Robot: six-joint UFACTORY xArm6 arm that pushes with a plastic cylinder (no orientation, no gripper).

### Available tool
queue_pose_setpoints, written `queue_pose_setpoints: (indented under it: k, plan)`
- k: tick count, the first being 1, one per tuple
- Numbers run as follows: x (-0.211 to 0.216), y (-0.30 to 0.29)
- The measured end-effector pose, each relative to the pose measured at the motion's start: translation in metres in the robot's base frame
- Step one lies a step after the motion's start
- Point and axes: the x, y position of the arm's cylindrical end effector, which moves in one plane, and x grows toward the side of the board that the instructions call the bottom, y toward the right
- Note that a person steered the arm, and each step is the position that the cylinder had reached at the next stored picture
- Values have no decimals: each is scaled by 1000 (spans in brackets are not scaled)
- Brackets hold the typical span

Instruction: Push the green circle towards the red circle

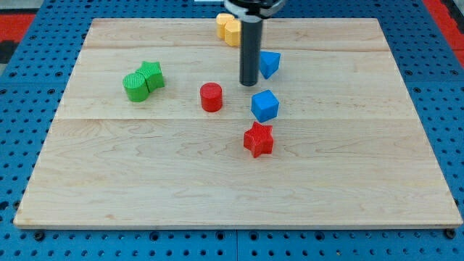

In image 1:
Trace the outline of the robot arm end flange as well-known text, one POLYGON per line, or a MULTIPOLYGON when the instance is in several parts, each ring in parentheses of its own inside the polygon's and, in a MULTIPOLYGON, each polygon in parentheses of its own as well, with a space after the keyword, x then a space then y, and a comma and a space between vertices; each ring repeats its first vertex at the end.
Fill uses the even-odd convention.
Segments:
POLYGON ((225 0, 224 7, 240 20, 256 22, 271 18, 286 3, 287 0, 225 0))

